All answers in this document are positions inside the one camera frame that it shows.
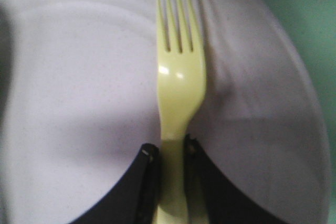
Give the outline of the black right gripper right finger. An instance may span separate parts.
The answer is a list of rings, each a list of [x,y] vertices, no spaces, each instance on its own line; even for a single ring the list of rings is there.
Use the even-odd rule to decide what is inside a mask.
[[[193,223],[285,223],[236,187],[189,134],[184,139],[184,165]]]

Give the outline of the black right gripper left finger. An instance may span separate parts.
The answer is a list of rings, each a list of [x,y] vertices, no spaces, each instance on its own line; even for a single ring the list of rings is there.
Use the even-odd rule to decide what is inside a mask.
[[[159,149],[145,143],[113,188],[72,223],[152,223],[159,181]]]

